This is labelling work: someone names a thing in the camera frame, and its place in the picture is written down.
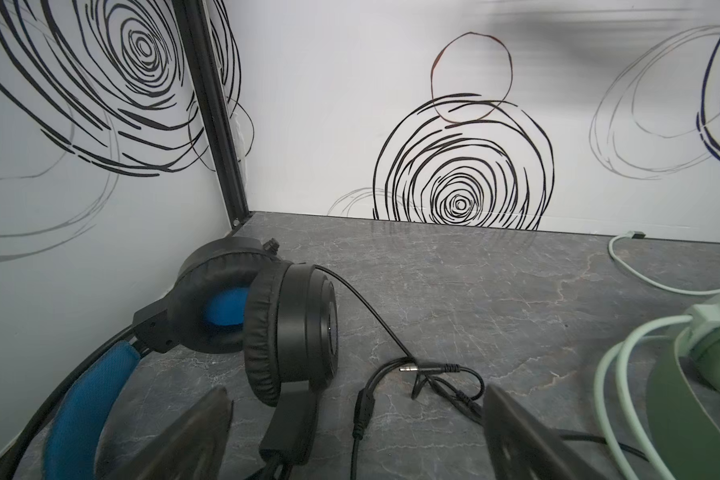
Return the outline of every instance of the white wall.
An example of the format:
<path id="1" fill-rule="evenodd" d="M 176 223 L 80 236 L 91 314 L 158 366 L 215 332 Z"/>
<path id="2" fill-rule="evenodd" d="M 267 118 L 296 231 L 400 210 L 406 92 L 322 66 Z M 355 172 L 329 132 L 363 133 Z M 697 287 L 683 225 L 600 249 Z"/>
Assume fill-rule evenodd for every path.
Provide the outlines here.
<path id="1" fill-rule="evenodd" d="M 189 253 L 230 231 L 169 4 L 110 24 L 81 14 L 82 38 L 68 2 L 51 0 L 49 16 L 37 0 L 21 12 L 0 0 L 0 451 L 80 360 L 168 291 Z M 228 22 L 212 14 L 224 39 Z M 219 50 L 233 110 L 237 53 Z"/>
<path id="2" fill-rule="evenodd" d="M 720 38 L 720 0 L 226 4 L 237 12 L 232 29 L 246 72 L 241 101 L 256 119 L 260 142 L 249 156 L 254 210 L 371 217 L 375 197 L 384 219 L 596 234 L 644 230 L 649 236 L 720 241 L 720 160 L 696 128 L 706 67 Z M 707 25 L 719 26 L 702 28 Z M 501 199 L 512 196 L 499 191 L 494 208 L 521 218 L 491 219 L 489 187 L 502 190 L 501 182 L 486 185 L 472 177 L 468 183 L 477 185 L 479 202 L 457 185 L 446 187 L 448 176 L 432 163 L 419 179 L 444 182 L 434 194 L 426 182 L 414 186 L 410 171 L 390 184 L 378 179 L 374 184 L 374 168 L 390 133 L 432 98 L 435 57 L 466 32 L 493 35 L 511 53 L 514 78 L 506 101 L 547 134 L 554 151 L 554 188 L 550 155 L 529 151 L 528 142 L 508 130 L 485 124 L 447 130 L 442 120 L 431 128 L 441 135 L 460 132 L 499 142 L 518 171 L 527 169 L 529 187 L 519 184 L 520 198 L 530 192 L 534 211 L 547 205 L 543 215 L 525 218 L 523 202 L 501 210 Z M 501 100 L 508 77 L 500 45 L 469 36 L 443 55 L 434 94 L 470 92 Z M 707 124 L 712 138 L 720 140 L 720 51 L 706 96 Z M 522 118 L 524 129 L 534 132 L 529 134 L 534 144 L 544 146 L 518 109 L 510 116 Z M 507 120 L 499 114 L 485 120 L 491 119 Z M 403 139 L 393 136 L 393 154 L 416 126 L 407 125 Z M 485 146 L 451 151 L 434 162 L 442 167 L 463 152 L 494 167 L 502 164 L 487 151 Z M 386 150 L 378 161 L 384 172 L 394 163 L 395 155 L 389 156 Z M 482 164 L 477 171 L 486 174 L 485 168 Z M 396 190 L 389 188 L 395 184 Z M 405 192 L 412 194 L 407 200 Z M 448 215 L 428 210 L 432 198 L 452 202 Z M 378 211 L 385 200 L 392 208 Z"/>

